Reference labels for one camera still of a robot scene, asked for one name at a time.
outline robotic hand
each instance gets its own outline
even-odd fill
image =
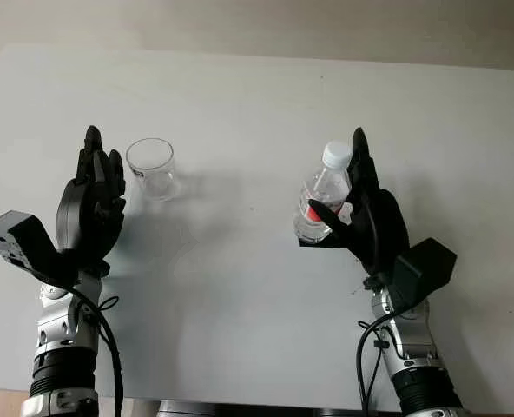
[[[90,126],[76,177],[69,181],[56,214],[57,251],[33,215],[0,216],[0,254],[43,282],[33,383],[22,417],[98,415],[95,367],[99,334],[109,345],[115,372],[115,413],[122,409],[120,358],[109,324],[97,306],[102,258],[115,245],[123,221],[122,159],[102,150],[101,133]]]
[[[400,399],[404,415],[450,417],[466,414],[428,327],[426,296],[450,281],[456,255],[432,238],[410,248],[404,219],[393,195],[379,186],[374,162],[361,128],[353,135],[347,169],[352,191],[351,223],[315,200],[309,204],[332,230],[330,246],[348,248],[369,276],[372,310],[377,320],[366,325],[358,344],[356,367],[362,408],[368,415],[372,382],[365,391],[361,355],[374,332],[375,346]]]

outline plastic water bottle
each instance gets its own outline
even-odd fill
[[[322,202],[334,213],[339,213],[350,194],[350,179],[347,166],[352,157],[352,149],[342,142],[330,142],[323,152],[323,163],[303,184],[300,193],[299,209],[293,220],[295,234],[303,242],[317,243],[330,233],[308,200]]]

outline white table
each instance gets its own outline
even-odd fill
[[[463,403],[514,413],[514,71],[12,47],[0,214],[36,214],[54,238],[90,124],[122,156],[171,140],[182,177],[180,198],[148,205],[127,173],[104,281],[127,396],[359,407],[364,272],[345,250],[298,248],[292,214],[324,144],[361,125],[411,241],[458,253],[431,324]],[[39,286],[0,258],[0,388],[29,387]],[[96,381],[112,394],[105,347]],[[398,409],[384,367],[375,399]]]

